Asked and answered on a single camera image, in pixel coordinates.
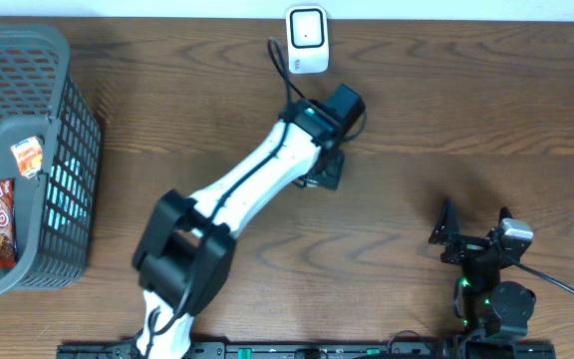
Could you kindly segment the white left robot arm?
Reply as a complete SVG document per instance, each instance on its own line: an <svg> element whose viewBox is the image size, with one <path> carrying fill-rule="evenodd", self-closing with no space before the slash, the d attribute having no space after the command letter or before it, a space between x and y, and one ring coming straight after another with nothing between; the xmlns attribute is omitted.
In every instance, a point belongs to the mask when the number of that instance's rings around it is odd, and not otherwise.
<svg viewBox="0 0 574 359"><path fill-rule="evenodd" d="M136 347L143 358L181 358L195 317L228 278L237 240L284 187L337 188L342 144L365 112L362 101L301 100L286 106L267 137L230 172L183 196L156 203L132 259L145 318Z"/></svg>

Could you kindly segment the orange tissue packet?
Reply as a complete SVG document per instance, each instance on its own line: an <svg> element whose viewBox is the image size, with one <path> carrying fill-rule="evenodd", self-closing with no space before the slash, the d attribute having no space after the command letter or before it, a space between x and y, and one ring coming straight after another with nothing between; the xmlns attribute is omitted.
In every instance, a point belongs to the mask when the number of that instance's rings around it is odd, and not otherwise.
<svg viewBox="0 0 574 359"><path fill-rule="evenodd" d="M38 137L33 136L13 145L11 152L22 177L31 179L40 171L43 149Z"/></svg>

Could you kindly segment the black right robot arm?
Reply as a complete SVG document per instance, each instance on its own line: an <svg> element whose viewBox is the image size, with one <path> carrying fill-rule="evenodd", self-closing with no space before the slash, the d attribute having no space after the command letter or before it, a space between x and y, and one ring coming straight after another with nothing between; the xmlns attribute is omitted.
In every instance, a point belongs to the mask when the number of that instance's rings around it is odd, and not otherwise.
<svg viewBox="0 0 574 359"><path fill-rule="evenodd" d="M528 332L536 295L515 281L503 281L500 271L517 262L533 238L531 227L506 207L487 235L463 234L452 200L443 202L429 243L444 247L443 263L461 268L453 294L455 316L464 322L464 331L452 339L457 357L470 358L472 349L516 355L516 341Z"/></svg>

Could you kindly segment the teal wet wipes pack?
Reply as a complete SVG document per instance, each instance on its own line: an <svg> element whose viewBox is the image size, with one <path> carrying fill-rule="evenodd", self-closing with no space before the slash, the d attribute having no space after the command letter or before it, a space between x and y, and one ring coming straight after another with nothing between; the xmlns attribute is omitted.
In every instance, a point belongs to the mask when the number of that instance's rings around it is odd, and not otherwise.
<svg viewBox="0 0 574 359"><path fill-rule="evenodd" d="M84 189L84 175L79 161L70 159L63 165L53 165L47 190L49 203L55 207L49 210L48 217L48 224L53 229L71 225L75 221L80 225L86 222L89 198Z"/></svg>

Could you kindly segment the red Top chocolate bar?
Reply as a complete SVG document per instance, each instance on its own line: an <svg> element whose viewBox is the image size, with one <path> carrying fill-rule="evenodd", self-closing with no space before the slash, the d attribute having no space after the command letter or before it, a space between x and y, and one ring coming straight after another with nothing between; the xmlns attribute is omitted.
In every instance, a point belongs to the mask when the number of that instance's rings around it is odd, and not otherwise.
<svg viewBox="0 0 574 359"><path fill-rule="evenodd" d="M14 180L0 180L0 269L10 268L17 262L15 233Z"/></svg>

